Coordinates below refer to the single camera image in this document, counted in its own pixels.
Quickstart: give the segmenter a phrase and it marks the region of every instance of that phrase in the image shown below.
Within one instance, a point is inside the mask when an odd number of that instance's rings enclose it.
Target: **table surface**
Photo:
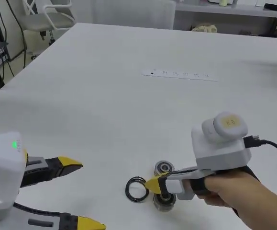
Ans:
[[[153,68],[219,81],[141,75]],[[161,213],[152,196],[135,204],[124,194],[128,179],[150,178],[160,160],[195,165],[191,127],[221,111],[277,142],[277,39],[77,24],[0,90],[0,133],[20,131],[31,156],[84,167],[21,189],[17,202],[109,230],[245,230],[233,211],[197,198]],[[277,193],[277,150],[252,154],[249,166]]]

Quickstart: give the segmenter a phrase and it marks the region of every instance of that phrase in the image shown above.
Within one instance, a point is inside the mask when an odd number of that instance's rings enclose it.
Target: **white shelf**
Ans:
[[[185,0],[185,2],[183,3],[177,3],[177,11],[222,13],[277,18],[277,11],[264,10],[262,6],[232,4],[224,7],[219,6],[219,4],[200,0]]]

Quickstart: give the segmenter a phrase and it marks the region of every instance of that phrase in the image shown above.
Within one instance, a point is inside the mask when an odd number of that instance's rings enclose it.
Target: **white chair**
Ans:
[[[170,0],[90,0],[95,24],[173,29],[176,3]]]
[[[51,36],[49,45],[51,45],[55,41],[53,30],[68,30],[76,23],[71,11],[72,2],[71,0],[50,0],[52,4],[43,6],[44,13],[39,13],[36,1],[38,0],[23,0],[27,15],[20,17],[19,21],[24,30],[40,32],[43,40],[46,31],[49,31]]]

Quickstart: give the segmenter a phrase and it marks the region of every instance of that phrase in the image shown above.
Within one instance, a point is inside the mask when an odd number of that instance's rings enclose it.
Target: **rubber o-ring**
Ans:
[[[130,185],[133,184],[133,183],[139,183],[139,184],[142,184],[144,186],[144,188],[146,190],[146,193],[143,197],[136,198],[136,197],[133,197],[130,194],[129,188],[130,188]],[[129,200],[131,200],[132,202],[135,202],[135,203],[139,203],[139,202],[144,201],[148,197],[149,192],[150,192],[149,189],[147,189],[145,187],[145,185],[144,185],[145,183],[146,183],[146,180],[144,178],[140,177],[140,176],[136,176],[136,177],[131,178],[125,186],[125,195],[127,196],[127,198]]]

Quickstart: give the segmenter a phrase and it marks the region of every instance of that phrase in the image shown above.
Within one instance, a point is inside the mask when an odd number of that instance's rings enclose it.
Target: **white power strip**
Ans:
[[[203,80],[203,81],[218,81],[210,74],[201,73],[188,73],[180,71],[168,71],[168,70],[144,70],[142,75],[151,77],[162,77],[162,78],[176,78],[176,79],[189,79],[189,80]]]

